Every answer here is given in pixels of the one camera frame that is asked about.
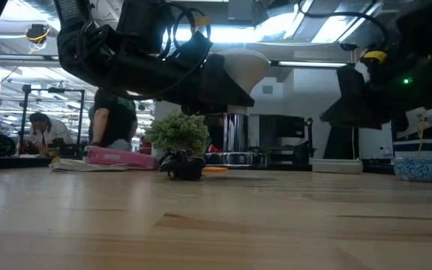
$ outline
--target potted plant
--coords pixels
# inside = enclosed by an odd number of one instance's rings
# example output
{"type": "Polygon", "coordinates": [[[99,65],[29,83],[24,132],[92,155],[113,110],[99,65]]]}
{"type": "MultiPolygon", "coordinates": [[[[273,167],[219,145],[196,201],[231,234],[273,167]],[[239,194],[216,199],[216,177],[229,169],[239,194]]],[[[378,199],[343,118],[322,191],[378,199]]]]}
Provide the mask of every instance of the potted plant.
{"type": "Polygon", "coordinates": [[[145,135],[159,152],[185,150],[194,157],[204,156],[208,137],[204,116],[185,115],[179,111],[153,121],[145,135]]]}

